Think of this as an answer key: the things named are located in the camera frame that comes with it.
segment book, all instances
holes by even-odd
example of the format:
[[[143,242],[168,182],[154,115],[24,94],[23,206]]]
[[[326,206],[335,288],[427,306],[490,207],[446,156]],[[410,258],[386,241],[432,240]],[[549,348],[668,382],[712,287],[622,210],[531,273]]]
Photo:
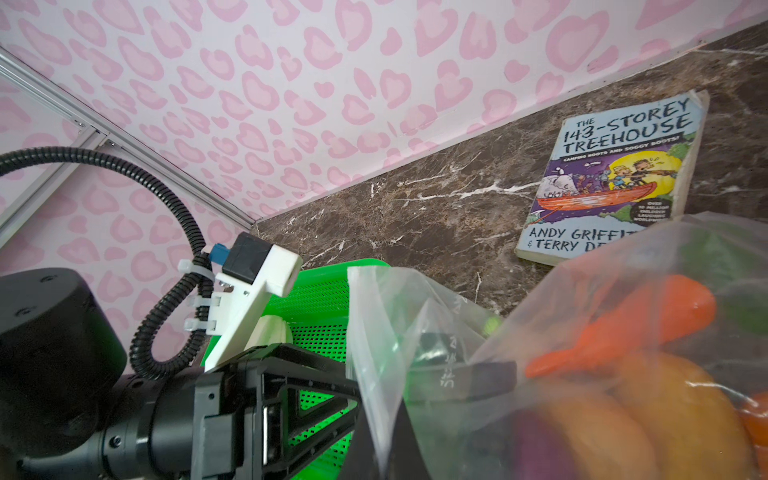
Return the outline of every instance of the book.
[[[681,215],[708,107],[688,91],[566,119],[518,257],[556,265]]]

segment pink wallpaper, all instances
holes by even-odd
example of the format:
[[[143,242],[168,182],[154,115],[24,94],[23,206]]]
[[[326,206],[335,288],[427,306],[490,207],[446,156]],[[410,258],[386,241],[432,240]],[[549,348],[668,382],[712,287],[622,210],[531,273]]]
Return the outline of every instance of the pink wallpaper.
[[[0,44],[254,219],[768,10],[765,0],[0,6]]]
[[[42,145],[69,145],[78,127],[0,78],[0,153]],[[35,181],[45,167],[0,177],[0,214]]]
[[[238,227],[179,197],[209,243],[234,241]],[[151,193],[120,174],[80,166],[0,250],[0,275],[44,266],[77,270],[127,349],[138,323],[181,277],[179,260],[191,255],[181,227]],[[184,319],[192,315],[182,306],[163,325],[158,359],[181,348]]]

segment toy carrot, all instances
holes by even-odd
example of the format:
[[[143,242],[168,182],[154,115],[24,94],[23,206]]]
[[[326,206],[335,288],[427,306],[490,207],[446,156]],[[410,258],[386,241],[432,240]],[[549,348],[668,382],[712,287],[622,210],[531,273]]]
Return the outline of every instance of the toy carrot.
[[[574,348],[533,359],[525,375],[594,369],[644,346],[697,332],[713,322],[715,309],[709,289],[686,276],[645,283],[584,328]]]
[[[768,479],[768,392],[751,395],[739,416],[755,446],[761,478]]]

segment red boat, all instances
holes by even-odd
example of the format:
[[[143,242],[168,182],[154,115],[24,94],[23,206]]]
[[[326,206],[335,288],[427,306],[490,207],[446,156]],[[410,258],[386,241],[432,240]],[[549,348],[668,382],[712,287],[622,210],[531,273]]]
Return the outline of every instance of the red boat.
[[[611,207],[625,204],[650,195],[656,190],[656,182],[638,185],[632,188],[617,188],[608,192],[594,194],[566,195],[555,198],[537,198],[536,201],[545,210],[586,210],[588,208]]]

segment brown marble surface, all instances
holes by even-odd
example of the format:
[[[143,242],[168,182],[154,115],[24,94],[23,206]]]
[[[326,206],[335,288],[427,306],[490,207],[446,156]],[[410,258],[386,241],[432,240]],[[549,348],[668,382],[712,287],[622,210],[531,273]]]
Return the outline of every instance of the brown marble surface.
[[[502,315],[550,267],[515,244],[561,122],[691,88],[712,97],[687,213],[768,221],[768,23],[580,95],[253,228],[305,267],[375,257]]]

